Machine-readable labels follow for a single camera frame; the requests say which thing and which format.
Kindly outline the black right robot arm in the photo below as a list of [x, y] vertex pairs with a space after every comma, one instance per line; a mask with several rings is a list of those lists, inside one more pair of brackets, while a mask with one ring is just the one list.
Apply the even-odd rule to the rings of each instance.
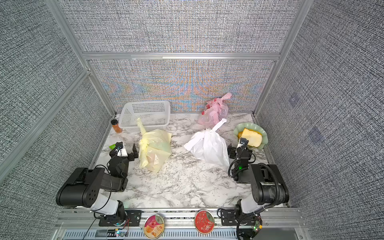
[[246, 214], [255, 213], [268, 205], [288, 203], [289, 190], [277, 165], [256, 164], [251, 160], [256, 157], [255, 154], [247, 147], [228, 146], [228, 155], [228, 176], [237, 184], [251, 185], [251, 194], [239, 200], [233, 211], [223, 211], [222, 219], [227, 218], [233, 224]]

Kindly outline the white plastic bag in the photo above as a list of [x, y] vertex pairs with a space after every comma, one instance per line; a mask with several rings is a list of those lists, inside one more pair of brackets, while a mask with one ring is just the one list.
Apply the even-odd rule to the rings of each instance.
[[226, 141], [217, 133], [217, 130], [227, 122], [220, 120], [212, 129], [195, 133], [184, 144], [184, 148], [197, 159], [207, 164], [228, 167], [230, 165]]

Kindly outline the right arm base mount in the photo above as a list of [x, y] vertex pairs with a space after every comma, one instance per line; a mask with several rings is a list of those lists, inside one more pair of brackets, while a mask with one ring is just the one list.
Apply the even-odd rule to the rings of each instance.
[[238, 240], [253, 240], [263, 228], [260, 214], [244, 214], [241, 210], [219, 208], [217, 215], [223, 226], [236, 227]]

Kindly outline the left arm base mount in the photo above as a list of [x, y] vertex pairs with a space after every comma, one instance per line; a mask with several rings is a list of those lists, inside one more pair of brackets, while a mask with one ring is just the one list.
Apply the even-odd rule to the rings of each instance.
[[141, 210], [125, 210], [125, 214], [101, 215], [99, 227], [138, 227], [142, 217]]

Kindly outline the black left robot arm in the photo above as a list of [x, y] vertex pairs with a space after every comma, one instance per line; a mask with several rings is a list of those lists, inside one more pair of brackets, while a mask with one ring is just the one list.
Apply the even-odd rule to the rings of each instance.
[[106, 165], [76, 168], [58, 191], [57, 205], [89, 209], [100, 227], [137, 227], [142, 211], [126, 210], [122, 201], [112, 200], [112, 193], [126, 189], [129, 163], [139, 157], [138, 150], [133, 146], [126, 153], [124, 144], [117, 142], [109, 155]]

